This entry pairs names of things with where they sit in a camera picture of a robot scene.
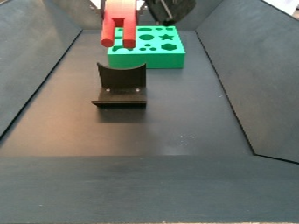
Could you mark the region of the black gripper two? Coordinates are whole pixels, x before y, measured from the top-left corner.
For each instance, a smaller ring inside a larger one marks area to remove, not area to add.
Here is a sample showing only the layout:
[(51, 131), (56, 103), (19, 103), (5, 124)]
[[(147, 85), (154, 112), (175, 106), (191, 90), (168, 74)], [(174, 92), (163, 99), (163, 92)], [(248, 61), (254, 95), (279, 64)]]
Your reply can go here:
[(195, 0), (144, 0), (155, 22), (170, 26), (183, 20), (196, 5)]

